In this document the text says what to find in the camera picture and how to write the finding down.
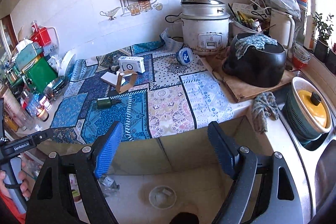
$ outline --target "metal screw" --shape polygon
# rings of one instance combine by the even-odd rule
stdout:
[[[85,146],[82,148],[83,153],[89,153],[91,151],[91,146]]]
[[[274,153],[275,157],[278,158],[278,159],[281,159],[282,158],[282,154],[280,152],[275,152]]]
[[[248,152],[250,152],[250,150],[249,150],[246,146],[242,146],[242,147],[240,148],[240,151],[243,152],[243,153],[248,153]]]
[[[53,159],[57,156],[57,153],[54,151],[54,152],[50,152],[49,154],[49,158]]]

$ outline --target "potted plant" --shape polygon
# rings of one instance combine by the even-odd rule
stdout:
[[[336,75],[336,43],[334,43],[334,46],[329,50],[325,66],[331,73]]]
[[[314,22],[316,23],[317,30],[319,31],[319,38],[316,43],[314,55],[321,62],[325,62],[328,55],[328,40],[333,31],[333,24],[330,24],[334,15],[328,15],[326,21],[322,20],[322,14],[315,13],[313,16]]]

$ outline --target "rice cooker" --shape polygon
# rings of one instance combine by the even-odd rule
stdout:
[[[181,0],[184,43],[198,55],[214,55],[227,46],[230,15],[219,0]]]

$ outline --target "black lid knob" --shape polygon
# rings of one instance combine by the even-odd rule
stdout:
[[[322,101],[321,97],[316,92],[312,92],[311,93],[310,100],[316,106],[318,106],[321,103],[321,101]]]

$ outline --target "pink floral pattern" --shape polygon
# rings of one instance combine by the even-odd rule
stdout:
[[[149,128],[153,138],[194,129],[182,85],[148,92]]]

